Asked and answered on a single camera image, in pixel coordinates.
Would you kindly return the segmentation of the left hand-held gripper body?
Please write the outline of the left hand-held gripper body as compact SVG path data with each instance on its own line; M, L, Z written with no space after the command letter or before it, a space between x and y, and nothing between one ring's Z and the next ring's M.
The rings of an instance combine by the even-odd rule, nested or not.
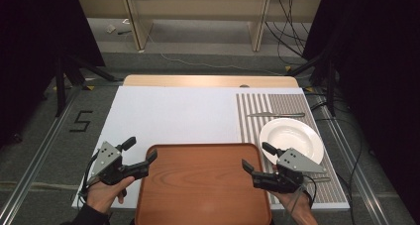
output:
M115 185L127 177L122 165L121 145L112 146L104 142L98 151L96 162L90 172L89 184L101 181L107 185Z

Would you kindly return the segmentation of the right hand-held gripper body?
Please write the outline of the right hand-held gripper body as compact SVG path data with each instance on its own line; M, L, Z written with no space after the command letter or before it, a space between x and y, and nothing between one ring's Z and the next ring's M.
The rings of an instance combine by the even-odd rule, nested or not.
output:
M277 156L276 176L280 193L291 193L297 190L303 184L305 172L326 172L324 167L292 148L285 151L275 149L274 154Z

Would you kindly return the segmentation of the person's left hand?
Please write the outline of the person's left hand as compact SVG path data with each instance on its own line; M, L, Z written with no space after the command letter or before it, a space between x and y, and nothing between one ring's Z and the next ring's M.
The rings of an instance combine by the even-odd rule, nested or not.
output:
M99 181L89 187L86 204L94 210L106 214L114 200L120 204L124 203L123 191L134 181L132 176L126 177L114 185L107 185Z

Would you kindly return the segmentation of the person's right hand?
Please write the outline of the person's right hand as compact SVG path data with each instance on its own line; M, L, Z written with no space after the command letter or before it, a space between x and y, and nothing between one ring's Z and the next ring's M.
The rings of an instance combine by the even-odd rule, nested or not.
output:
M318 225L310 207L310 198L302 188L293 193L272 192L297 225Z

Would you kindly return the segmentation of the white deep plate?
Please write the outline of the white deep plate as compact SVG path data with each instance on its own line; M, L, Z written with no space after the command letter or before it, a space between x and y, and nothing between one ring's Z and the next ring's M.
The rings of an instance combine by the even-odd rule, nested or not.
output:
M266 123L260 132L260 146L269 143L277 149L289 148L320 165L324 158L324 144L318 133L307 124L291 118L278 118Z

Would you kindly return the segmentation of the silver table knife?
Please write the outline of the silver table knife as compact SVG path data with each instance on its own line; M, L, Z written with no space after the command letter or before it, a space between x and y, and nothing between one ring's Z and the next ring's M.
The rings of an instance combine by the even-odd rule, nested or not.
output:
M260 112L247 115L248 117L278 117L278 118L300 118L306 116L305 113L271 113L271 112Z

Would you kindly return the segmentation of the white board sheet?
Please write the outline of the white board sheet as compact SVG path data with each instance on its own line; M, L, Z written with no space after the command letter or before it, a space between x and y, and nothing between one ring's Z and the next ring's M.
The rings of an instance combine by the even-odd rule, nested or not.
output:
M298 87L121 86L95 147L103 142L117 146L135 137L137 144L123 154L124 162L131 165L142 161L147 149L157 144L243 143L239 93L304 95Z

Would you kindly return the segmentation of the grey striped placemat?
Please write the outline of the grey striped placemat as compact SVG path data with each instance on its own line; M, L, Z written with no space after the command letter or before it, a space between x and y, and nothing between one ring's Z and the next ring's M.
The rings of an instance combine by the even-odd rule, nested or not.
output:
M305 113L306 116L291 118L303 122L319 131L310 111L305 96L300 94L274 94L274 93L239 93L236 95L237 111L239 117L240 139L243 143L253 143L260 146L259 136L262 127L278 117L248 117L249 114L260 112L271 113ZM350 207L345 192L342 189L329 155L324 146L324 158L320 166L326 169L325 173L310 172L310 177L329 177L329 182L308 182L307 189L315 196L313 208L316 210L346 210Z

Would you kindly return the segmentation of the brown wooden tray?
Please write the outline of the brown wooden tray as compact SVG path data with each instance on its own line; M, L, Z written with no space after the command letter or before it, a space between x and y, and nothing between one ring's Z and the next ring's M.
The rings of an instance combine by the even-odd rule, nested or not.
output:
M253 144L154 145L142 179L135 225L269 225L265 191L242 161L262 169Z

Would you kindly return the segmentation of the black metal stand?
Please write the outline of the black metal stand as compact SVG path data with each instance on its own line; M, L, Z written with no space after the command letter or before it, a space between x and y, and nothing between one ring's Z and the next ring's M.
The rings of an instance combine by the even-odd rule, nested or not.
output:
M67 78L74 86L83 86L85 77L81 73L81 69L102 77L111 82L121 81L121 78L111 75L110 73L100 69L98 66L75 55L61 55L55 61L55 86L57 96L57 109L55 116L59 117L66 107L66 93L64 79Z
M336 71L334 69L333 58L327 51L323 51L298 68L289 71L286 75L297 76L309 68L313 68L313 71L309 77L309 81L312 85L319 86L321 83L326 84L326 106L330 114L335 117L336 112L334 109L334 89Z

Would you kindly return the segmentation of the dark curtain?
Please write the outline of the dark curtain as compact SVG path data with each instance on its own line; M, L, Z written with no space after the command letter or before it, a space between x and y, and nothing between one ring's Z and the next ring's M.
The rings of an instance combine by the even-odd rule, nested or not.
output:
M334 44L339 85L382 169L420 224L420 0L321 0L304 57Z
M24 126L60 56L104 60L79 0L0 0L0 147Z

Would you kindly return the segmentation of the light wooden shelf unit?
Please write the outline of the light wooden shelf unit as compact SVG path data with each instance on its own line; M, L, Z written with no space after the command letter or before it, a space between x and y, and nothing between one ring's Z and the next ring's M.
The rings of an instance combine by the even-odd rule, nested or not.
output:
M314 21L321 0L78 0L88 18L127 19L135 46L146 47L155 20L243 21L252 50L260 49L265 22Z

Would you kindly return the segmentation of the aluminium floor rail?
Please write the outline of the aluminium floor rail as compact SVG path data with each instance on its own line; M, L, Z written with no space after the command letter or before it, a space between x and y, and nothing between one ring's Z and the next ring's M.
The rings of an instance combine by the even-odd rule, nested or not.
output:
M378 197L374 194L373 188L368 183L368 178L364 174L364 170L360 165L360 158L363 152L363 140L358 129L350 122L333 117L326 106L322 106L321 112L323 115L322 121L328 123L328 127L334 136L338 148L344 158L344 162L351 174L350 184L355 184L363 200L367 212L372 219L374 225L389 225L389 218L385 214L385 210L382 207ZM344 123L350 127L359 137L359 150L356 152L353 150L350 141L345 135L345 130L341 126Z
M5 200L3 206L0 208L0 225L11 225L12 221L14 220L32 186L33 181L37 177L51 148L53 147L53 143L59 134L64 121L68 117L68 113L71 110L72 104L75 98L79 95L80 91L80 86L73 86L68 91L68 95L64 97L63 108L58 113L58 115L53 117L48 131L43 136L43 140L40 142L37 151L30 159L23 175L11 189L10 195Z

